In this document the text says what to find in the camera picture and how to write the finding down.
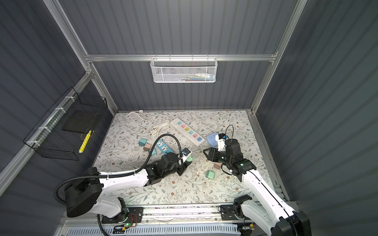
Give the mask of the teal blue power strip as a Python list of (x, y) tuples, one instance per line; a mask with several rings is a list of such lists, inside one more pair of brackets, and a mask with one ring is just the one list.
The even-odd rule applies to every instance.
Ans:
[(162, 139), (158, 140), (156, 146), (164, 155), (173, 153), (173, 150)]

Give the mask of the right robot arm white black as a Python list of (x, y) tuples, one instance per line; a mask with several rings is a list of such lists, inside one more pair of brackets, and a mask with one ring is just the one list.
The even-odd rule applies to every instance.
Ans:
[(236, 176), (260, 202), (258, 206), (249, 195), (234, 199), (234, 214), (238, 218), (251, 219), (268, 236), (312, 235), (309, 217), (302, 211), (295, 211), (278, 196), (263, 179), (256, 166), (244, 158), (236, 139), (219, 134), (215, 140), (217, 148), (204, 150), (207, 159), (226, 166), (229, 169), (228, 173)]

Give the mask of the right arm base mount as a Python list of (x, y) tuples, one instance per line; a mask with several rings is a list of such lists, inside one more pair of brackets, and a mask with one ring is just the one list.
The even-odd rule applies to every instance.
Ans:
[(242, 213), (241, 206), (239, 204), (232, 205), (220, 205), (218, 207), (220, 212), (221, 219), (223, 221), (232, 221), (232, 220), (244, 220), (245, 216)]

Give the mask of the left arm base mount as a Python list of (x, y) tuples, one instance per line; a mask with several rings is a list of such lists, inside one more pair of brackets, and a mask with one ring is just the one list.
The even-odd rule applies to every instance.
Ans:
[(102, 224), (137, 224), (142, 221), (144, 208), (143, 207), (128, 207), (123, 209), (118, 215), (113, 218), (102, 216)]

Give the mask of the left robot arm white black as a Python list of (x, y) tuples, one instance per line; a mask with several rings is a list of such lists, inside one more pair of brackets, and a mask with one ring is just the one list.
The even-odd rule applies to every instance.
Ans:
[(88, 212), (117, 218), (126, 214), (126, 204), (121, 198), (112, 199), (107, 193), (130, 187), (158, 184), (171, 174), (182, 175), (193, 160), (192, 152), (185, 148), (182, 153), (169, 152), (161, 160), (147, 164), (139, 172), (106, 173), (92, 168), (87, 178), (71, 180), (65, 187), (67, 216), (74, 218)]

